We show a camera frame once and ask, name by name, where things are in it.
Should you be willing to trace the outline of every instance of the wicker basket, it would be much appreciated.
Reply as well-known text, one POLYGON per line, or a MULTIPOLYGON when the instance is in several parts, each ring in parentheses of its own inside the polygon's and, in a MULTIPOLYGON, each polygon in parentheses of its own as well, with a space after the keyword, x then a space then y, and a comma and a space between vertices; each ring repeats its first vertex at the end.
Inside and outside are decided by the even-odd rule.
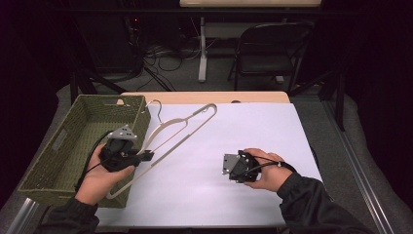
MULTIPOLYGON (((77 183, 95 142, 107 131, 130 125, 137 135, 134 148, 140 149, 150 122, 145 97, 78 96, 35 164, 23 179, 19 192, 44 205, 63 205, 75 195, 77 183)), ((114 191, 133 178, 119 182, 114 191)), ((129 190, 112 200, 103 199, 103 208, 123 208, 129 190)))

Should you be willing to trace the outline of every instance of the white paper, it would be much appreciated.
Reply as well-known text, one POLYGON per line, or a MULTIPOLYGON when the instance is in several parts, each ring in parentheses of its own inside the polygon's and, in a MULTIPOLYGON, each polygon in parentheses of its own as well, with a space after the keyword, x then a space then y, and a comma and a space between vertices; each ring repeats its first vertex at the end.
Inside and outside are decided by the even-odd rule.
MULTIPOLYGON (((321 180, 297 112, 290 103, 217 104, 217 114, 171 152, 132 187, 124 209, 98 209, 103 226, 127 227, 258 227, 284 224, 276 193, 254 190, 223 175, 223 155, 239 149, 261 148, 274 152, 302 176, 321 180)), ((159 105, 150 105, 147 136, 159 125, 159 105)), ((162 106, 161 119, 184 118, 199 104, 162 106)), ((190 119, 188 127, 142 162, 135 175, 145 170, 212 113, 190 119)), ((169 138, 176 126, 159 135, 155 148, 169 138)))

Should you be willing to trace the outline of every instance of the sleeve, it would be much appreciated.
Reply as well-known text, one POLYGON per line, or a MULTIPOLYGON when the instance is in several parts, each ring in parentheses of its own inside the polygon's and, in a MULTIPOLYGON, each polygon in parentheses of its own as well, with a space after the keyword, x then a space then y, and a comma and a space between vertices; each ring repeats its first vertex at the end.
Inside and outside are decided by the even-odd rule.
POLYGON ((66 205, 57 207, 49 214, 48 221, 40 225, 34 234, 94 233, 99 220, 94 216, 97 206, 91 206, 71 198, 66 205))
POLYGON ((332 202, 319 180, 294 173, 277 194, 282 198, 282 216, 294 234, 373 233, 332 202))

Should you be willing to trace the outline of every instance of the black curtain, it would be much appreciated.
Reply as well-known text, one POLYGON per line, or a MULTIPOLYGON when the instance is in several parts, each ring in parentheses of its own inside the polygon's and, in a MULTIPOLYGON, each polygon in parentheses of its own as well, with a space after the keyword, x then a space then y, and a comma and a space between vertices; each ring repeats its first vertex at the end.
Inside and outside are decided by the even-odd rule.
POLYGON ((0 207, 21 180, 57 108, 56 90, 64 67, 58 63, 44 24, 23 12, 24 1, 0 3, 0 124, 2 192, 0 207))
POLYGON ((368 149, 413 209, 413 3, 378 1, 368 40, 347 75, 368 149))

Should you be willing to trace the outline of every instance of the hanger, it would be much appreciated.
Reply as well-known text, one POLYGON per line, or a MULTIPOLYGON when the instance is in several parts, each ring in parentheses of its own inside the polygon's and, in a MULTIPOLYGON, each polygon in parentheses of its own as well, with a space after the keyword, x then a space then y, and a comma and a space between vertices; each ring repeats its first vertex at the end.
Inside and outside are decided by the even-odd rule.
POLYGON ((179 134, 182 130, 184 130, 189 123, 189 120, 198 115, 199 113, 203 113, 203 112, 207 112, 210 108, 213 109, 213 113, 204 120, 204 122, 198 126, 198 128, 196 128, 194 131, 192 131, 190 134, 188 134, 187 136, 185 136, 183 139, 181 139, 176 145, 174 145, 170 150, 168 150, 164 155, 162 155, 158 160, 156 160, 153 164, 151 164, 151 166, 149 168, 147 168, 145 171, 141 172, 138 176, 136 176, 133 180, 131 180, 129 183, 125 184, 125 186, 123 186, 122 188, 120 188, 117 192, 115 192, 114 194, 111 194, 110 191, 106 194, 106 198, 107 199, 114 199, 115 197, 117 197, 119 194, 121 194, 123 191, 125 191, 127 188, 129 188, 134 182, 136 182, 138 179, 140 179, 143 175, 147 174, 151 169, 153 169, 156 165, 158 165, 162 160, 164 160, 175 148, 177 148, 179 145, 181 145, 186 139, 188 139, 191 135, 193 135, 197 130, 199 130, 204 124, 206 124, 217 112, 218 108, 215 104, 210 103, 207 104, 203 107, 201 107, 200 109, 198 109, 197 111, 195 111, 194 113, 192 113, 191 115, 185 117, 185 118, 175 118, 175 119, 170 119, 168 121, 166 121, 165 123, 163 123, 161 121, 161 118, 159 118, 159 114, 158 114, 158 118, 160 119, 161 124, 151 133, 151 135, 149 136, 149 138, 146 140, 146 142, 144 143, 144 145, 142 146, 142 148, 139 150, 139 152, 137 153, 137 155, 142 154, 145 152, 145 150, 148 148, 148 146, 152 143, 152 141, 155 139, 155 137, 162 131, 164 130, 166 127, 174 125, 174 124, 178 124, 178 123, 185 123, 185 126, 182 127, 180 130, 178 130, 175 134, 173 134, 170 138, 168 138, 167 140, 165 140, 163 143, 161 143, 160 145, 158 145, 155 149, 151 150, 150 153, 153 153, 155 150, 157 150, 158 148, 160 148, 162 145, 164 145, 165 143, 167 143, 168 141, 170 141, 172 138, 174 138, 177 134, 179 134))

